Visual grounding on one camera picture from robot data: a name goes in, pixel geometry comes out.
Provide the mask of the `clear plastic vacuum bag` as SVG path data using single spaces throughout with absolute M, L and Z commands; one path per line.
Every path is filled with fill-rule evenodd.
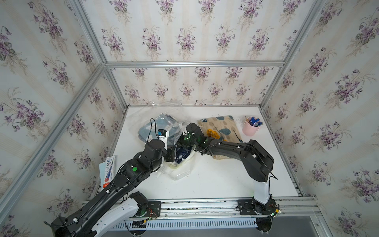
M 158 177 L 166 176 L 178 181 L 189 176 L 194 167 L 194 151 L 191 145 L 180 145 L 180 137 L 186 135 L 190 124 L 188 114 L 179 101 L 163 102 L 136 108 L 126 118 L 130 133 L 138 141 L 147 143 L 159 139 L 165 143 L 167 154 L 154 170 Z

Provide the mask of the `beige blanket with orange pattern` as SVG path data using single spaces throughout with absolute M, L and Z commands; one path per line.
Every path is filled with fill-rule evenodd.
M 197 124 L 205 137 L 196 146 L 201 155 L 241 160 L 237 147 L 243 141 L 233 116 L 202 118 Z

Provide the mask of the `teal bear pattern blanket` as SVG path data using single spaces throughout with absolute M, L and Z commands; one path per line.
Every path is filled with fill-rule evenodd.
M 168 114 L 160 114 L 153 120 L 152 124 L 152 130 L 150 121 L 139 129 L 138 138 L 142 142 L 147 142 L 148 139 L 157 139 L 158 130 L 163 129 L 168 132 L 168 145 L 175 145 L 179 140 L 179 137 L 182 135 L 185 126 L 184 121 L 179 121 Z

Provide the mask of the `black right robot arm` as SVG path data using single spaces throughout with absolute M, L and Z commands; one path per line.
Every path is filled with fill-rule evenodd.
M 243 163 L 248 175 L 257 182 L 267 182 L 273 171 L 274 158 L 258 141 L 235 143 L 206 137 L 195 123 L 187 125 L 176 145 L 189 148 L 201 155 L 237 159 Z

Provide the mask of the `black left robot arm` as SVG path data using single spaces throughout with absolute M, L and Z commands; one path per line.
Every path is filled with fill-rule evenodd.
M 133 192 L 163 162 L 165 143 L 153 139 L 144 151 L 125 162 L 100 193 L 68 217 L 59 216 L 49 224 L 55 237 L 101 237 L 123 219 L 137 213 L 144 215 L 148 200 L 141 192 Z

